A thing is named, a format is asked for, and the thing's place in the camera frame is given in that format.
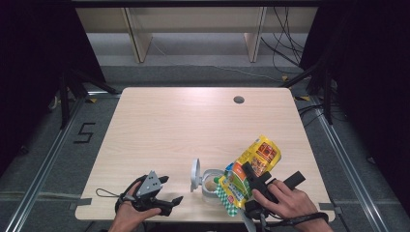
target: table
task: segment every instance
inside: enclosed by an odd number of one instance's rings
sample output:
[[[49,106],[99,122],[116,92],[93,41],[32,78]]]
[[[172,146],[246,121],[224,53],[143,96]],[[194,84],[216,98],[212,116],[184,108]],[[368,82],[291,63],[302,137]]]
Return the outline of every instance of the table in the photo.
[[[243,103],[234,102],[242,97]],[[271,174],[284,180],[295,171],[307,178],[298,188],[311,200],[330,203],[294,100],[285,88],[127,88],[118,102],[96,162],[81,195],[91,205],[78,206],[84,220],[114,219],[116,198],[98,197],[96,189],[122,193],[151,170],[169,176],[157,198],[184,196],[170,217],[151,221],[242,222],[222,206],[202,200],[200,188],[190,192],[192,161],[201,173],[224,169],[260,135],[281,149],[282,159]],[[333,211],[326,211],[330,220]]]

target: yellow snack bag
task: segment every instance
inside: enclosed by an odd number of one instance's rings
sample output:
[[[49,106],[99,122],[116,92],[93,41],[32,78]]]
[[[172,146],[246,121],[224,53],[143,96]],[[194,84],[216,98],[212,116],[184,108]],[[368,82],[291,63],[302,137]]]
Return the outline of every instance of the yellow snack bag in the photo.
[[[255,174],[261,176],[280,161],[281,154],[277,145],[265,135],[260,135],[234,162],[225,168],[225,178],[219,183],[228,196],[228,201],[238,208],[243,208],[251,197],[247,175],[242,169],[249,162]]]

